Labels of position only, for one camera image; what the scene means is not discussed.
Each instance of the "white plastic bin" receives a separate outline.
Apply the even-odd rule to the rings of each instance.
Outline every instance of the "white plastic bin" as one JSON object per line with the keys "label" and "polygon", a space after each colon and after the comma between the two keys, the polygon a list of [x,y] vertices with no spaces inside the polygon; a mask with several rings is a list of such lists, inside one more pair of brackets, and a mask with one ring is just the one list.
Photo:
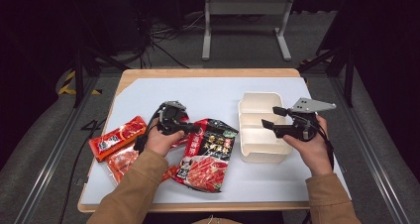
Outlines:
{"label": "white plastic bin", "polygon": [[246,92],[239,102],[239,124],[242,159],[248,163],[281,163],[293,151],[283,139],[263,127],[262,119],[276,125],[285,118],[272,113],[282,107],[281,97],[274,92]]}

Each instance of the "person's right arm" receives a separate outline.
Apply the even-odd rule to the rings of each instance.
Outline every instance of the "person's right arm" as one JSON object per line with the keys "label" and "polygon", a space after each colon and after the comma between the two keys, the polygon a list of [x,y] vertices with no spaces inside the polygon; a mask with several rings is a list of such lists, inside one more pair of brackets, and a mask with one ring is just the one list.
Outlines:
{"label": "person's right arm", "polygon": [[[320,116],[317,119],[324,131],[327,131],[327,121]],[[361,223],[349,195],[333,173],[324,139],[319,134],[309,142],[301,142],[288,135],[283,139],[300,153],[311,170],[312,177],[306,179],[306,185],[312,223]]]}

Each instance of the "person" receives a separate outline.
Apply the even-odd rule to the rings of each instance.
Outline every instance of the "person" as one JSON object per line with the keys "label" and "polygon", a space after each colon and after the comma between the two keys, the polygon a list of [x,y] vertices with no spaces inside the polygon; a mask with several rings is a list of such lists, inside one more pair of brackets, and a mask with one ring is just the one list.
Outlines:
{"label": "person", "polygon": [[[327,132],[327,121],[321,116],[317,119]],[[149,132],[145,150],[125,173],[120,184],[101,200],[87,223],[142,223],[168,166],[164,157],[170,145],[183,135],[183,131],[179,131],[166,136],[154,126]],[[312,223],[361,223],[347,192],[333,173],[323,138],[317,135],[306,143],[287,135],[283,139],[300,153],[312,173],[312,177],[306,179]],[[195,223],[238,222],[211,217]]]}

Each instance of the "red food package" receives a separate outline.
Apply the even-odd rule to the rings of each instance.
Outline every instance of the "red food package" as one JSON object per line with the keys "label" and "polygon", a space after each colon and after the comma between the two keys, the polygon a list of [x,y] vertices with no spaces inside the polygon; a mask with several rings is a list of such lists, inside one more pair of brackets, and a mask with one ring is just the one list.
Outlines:
{"label": "red food package", "polygon": [[[118,152],[112,154],[106,159],[108,169],[112,172],[115,182],[121,182],[124,174],[129,170],[132,163],[139,156],[139,152],[133,149],[134,143],[127,147],[120,149]],[[163,174],[161,181],[164,182],[173,177],[176,173],[176,166],[170,166]]]}
{"label": "red food package", "polygon": [[174,180],[205,192],[220,192],[238,131],[214,119],[194,123]]}
{"label": "red food package", "polygon": [[100,137],[90,139],[89,146],[96,161],[103,162],[105,158],[133,142],[145,133],[147,124],[142,117],[136,116],[130,122]]}

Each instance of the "gray carpet floor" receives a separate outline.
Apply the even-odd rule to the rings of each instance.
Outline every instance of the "gray carpet floor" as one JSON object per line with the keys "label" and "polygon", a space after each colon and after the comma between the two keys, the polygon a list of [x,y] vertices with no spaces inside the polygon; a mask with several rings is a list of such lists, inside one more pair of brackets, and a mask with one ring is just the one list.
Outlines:
{"label": "gray carpet floor", "polygon": [[[281,58],[273,35],[272,29],[279,19],[268,16],[252,22],[231,17],[214,20],[209,61],[201,60],[202,23],[196,24],[195,30],[185,32],[173,40],[156,40],[156,43],[178,61],[193,68],[298,67],[302,60],[315,57],[334,16],[334,12],[290,16],[285,38],[292,56],[291,61]],[[117,58],[124,56],[129,54],[121,53]],[[148,47],[143,60],[147,68],[181,68],[157,47]],[[141,64],[136,60],[129,66],[140,68]],[[323,68],[321,64],[302,76],[308,79],[308,88],[314,99],[338,104],[338,109],[334,112],[324,112],[321,115],[329,121],[331,141],[335,145],[337,160],[345,171],[344,177],[357,215],[363,223],[420,223],[420,185],[389,138],[357,72],[354,80],[354,108],[351,109],[342,99],[340,85],[343,84],[343,75],[328,78]],[[106,118],[120,77],[121,71],[112,67],[104,67],[98,78],[85,77],[85,82],[92,83],[95,89],[102,89],[102,94],[87,95],[78,109],[72,107],[74,95],[60,95],[58,101],[32,126],[0,173],[0,223],[14,223],[15,220],[25,220],[28,223],[59,222],[73,164],[89,134],[89,131],[80,129],[92,120]],[[62,79],[58,82],[57,89],[61,85]],[[66,142],[61,144],[64,147],[62,156],[58,157],[56,167],[53,167],[46,178],[45,189],[41,190],[36,202],[26,203],[73,113],[78,113],[77,119],[71,126]],[[380,182],[375,178],[374,168],[364,153],[360,133],[355,130],[349,114],[356,115],[393,188],[388,193],[383,192]],[[100,134],[101,130],[98,130],[94,136]],[[82,190],[80,183],[86,181],[92,159],[89,147],[85,146],[75,167],[63,223],[84,223],[90,216],[77,210],[77,202]],[[387,196],[395,196],[397,200],[389,203]],[[402,215],[395,215],[392,211],[395,203],[403,210]],[[31,211],[20,213],[24,206],[31,206]],[[284,223],[287,224],[301,223],[305,214],[304,210],[282,213]]]}

